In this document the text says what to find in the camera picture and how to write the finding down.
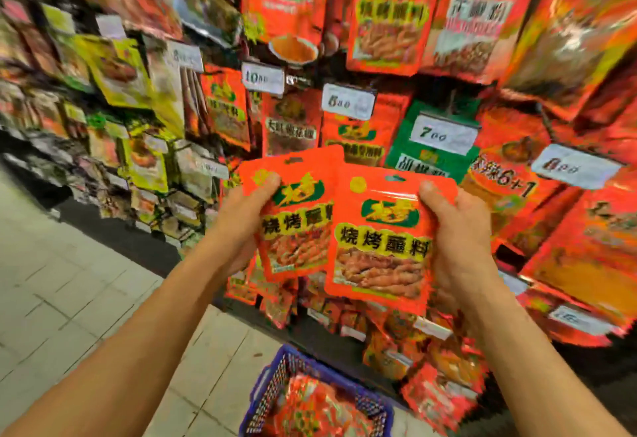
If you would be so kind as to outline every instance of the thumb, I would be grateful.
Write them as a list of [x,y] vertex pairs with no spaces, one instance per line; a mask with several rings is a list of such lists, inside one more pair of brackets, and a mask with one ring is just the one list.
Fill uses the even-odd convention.
[[441,221],[454,214],[456,208],[449,203],[440,191],[429,181],[424,181],[418,188],[420,200],[425,203]]
[[275,173],[270,174],[265,182],[252,191],[246,198],[244,205],[245,210],[259,214],[261,208],[263,208],[266,202],[274,195],[279,185],[281,185],[281,176]]

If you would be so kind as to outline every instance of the hand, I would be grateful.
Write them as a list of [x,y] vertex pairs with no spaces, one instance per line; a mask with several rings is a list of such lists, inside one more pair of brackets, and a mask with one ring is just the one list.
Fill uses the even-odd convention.
[[418,195],[438,217],[433,265],[436,281],[462,303],[476,279],[497,275],[491,256],[489,208],[461,188],[453,206],[430,182],[420,185]]
[[257,249],[254,233],[260,224],[260,213],[281,184],[281,177],[270,175],[266,181],[244,195],[243,187],[235,187],[224,199],[215,225],[206,240],[211,247],[223,247],[223,274],[227,277],[242,270],[250,262]]

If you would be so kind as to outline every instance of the green seasoning packet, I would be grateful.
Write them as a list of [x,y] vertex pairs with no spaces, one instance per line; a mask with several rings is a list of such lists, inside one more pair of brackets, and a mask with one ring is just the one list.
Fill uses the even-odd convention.
[[385,167],[427,175],[442,175],[450,177],[460,184],[469,169],[469,165],[478,157],[480,149],[473,146],[465,156],[462,156],[413,141],[411,134],[414,123],[421,114],[433,115],[452,121],[462,121],[464,124],[476,127],[479,126],[468,113],[449,117],[438,108],[415,101],[411,104],[405,119],[398,129],[394,144],[387,155]]

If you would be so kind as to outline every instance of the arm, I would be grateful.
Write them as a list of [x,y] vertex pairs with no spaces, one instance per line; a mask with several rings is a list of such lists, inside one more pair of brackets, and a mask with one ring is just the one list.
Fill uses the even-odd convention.
[[45,393],[2,437],[139,437],[227,275],[254,254],[273,177],[245,197],[231,192],[213,230],[99,349]]
[[555,351],[499,278],[490,255],[490,213],[462,189],[456,207],[423,184],[438,216],[436,278],[458,299],[524,437],[629,437]]

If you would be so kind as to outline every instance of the tiled floor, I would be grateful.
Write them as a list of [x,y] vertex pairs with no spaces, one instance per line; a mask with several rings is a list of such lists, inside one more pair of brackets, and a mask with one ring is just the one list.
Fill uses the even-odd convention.
[[[0,171],[0,431],[114,334],[162,279],[44,216]],[[209,307],[146,437],[231,437],[280,344]],[[434,435],[397,409],[394,437]]]

